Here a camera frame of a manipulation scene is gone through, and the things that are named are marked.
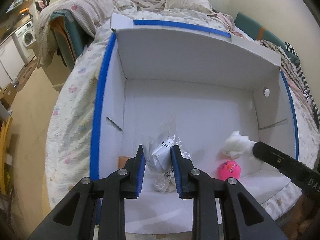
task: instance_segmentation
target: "metal bolt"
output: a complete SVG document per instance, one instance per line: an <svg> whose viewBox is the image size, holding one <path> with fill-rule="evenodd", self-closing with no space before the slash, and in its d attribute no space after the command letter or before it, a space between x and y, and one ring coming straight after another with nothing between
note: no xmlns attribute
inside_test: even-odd
<svg viewBox="0 0 320 240"><path fill-rule="evenodd" d="M237 183L237 180L235 178L229 178L228 183L234 185Z"/></svg>
<svg viewBox="0 0 320 240"><path fill-rule="evenodd" d="M200 171L198 169L192 169L191 170L191 174L192 175L199 175L200 174Z"/></svg>
<svg viewBox="0 0 320 240"><path fill-rule="evenodd" d="M126 175L128 171L126 169L119 169L118 174L119 175Z"/></svg>
<svg viewBox="0 0 320 240"><path fill-rule="evenodd" d="M89 184L91 181L91 179L89 177L84 177L81 179L81 183L82 184Z"/></svg>

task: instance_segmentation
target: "washing machine door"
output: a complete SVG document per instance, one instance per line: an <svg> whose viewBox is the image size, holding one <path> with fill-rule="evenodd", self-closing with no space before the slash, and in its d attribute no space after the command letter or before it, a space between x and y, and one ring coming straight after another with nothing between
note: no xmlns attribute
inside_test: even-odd
<svg viewBox="0 0 320 240"><path fill-rule="evenodd" d="M31 43L33 43L35 41L35 37L33 36L33 33L31 30L27 30L24 35L23 35L23 39L22 39L22 44L23 46L26 48L28 45L30 45Z"/></svg>

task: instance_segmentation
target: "washing machine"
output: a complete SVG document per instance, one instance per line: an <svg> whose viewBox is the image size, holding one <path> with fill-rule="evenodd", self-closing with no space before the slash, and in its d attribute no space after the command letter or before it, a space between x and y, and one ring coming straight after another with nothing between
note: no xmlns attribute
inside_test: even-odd
<svg viewBox="0 0 320 240"><path fill-rule="evenodd" d="M13 35L14 43L20 53L23 62L27 65L35 56L30 45L36 41L35 30L32 21L27 22Z"/></svg>

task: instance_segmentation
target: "rug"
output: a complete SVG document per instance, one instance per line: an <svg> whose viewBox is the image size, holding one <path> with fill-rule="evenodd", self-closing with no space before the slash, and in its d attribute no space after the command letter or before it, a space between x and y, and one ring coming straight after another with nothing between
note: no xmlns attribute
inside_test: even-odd
<svg viewBox="0 0 320 240"><path fill-rule="evenodd" d="M19 81L19 85L17 87L18 92L21 89L23 89L23 87L27 83L29 77L31 76L33 71L36 69L37 63L38 63L38 60L34 59L34 60L31 60L30 63L24 67L24 70L21 72L21 74L18 77L18 81Z"/></svg>

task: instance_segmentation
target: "white cabinet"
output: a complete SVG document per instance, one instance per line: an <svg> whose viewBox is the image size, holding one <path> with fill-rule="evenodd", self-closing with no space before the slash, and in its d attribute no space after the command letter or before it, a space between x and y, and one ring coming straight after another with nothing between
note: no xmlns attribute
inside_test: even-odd
<svg viewBox="0 0 320 240"><path fill-rule="evenodd" d="M0 46L0 61L11 79L16 78L25 65L12 36L7 38Z"/></svg>
<svg viewBox="0 0 320 240"><path fill-rule="evenodd" d="M4 70L4 67L0 62L0 87L4 88L10 82L11 82L11 78L8 76L8 74L6 73L6 71Z"/></svg>

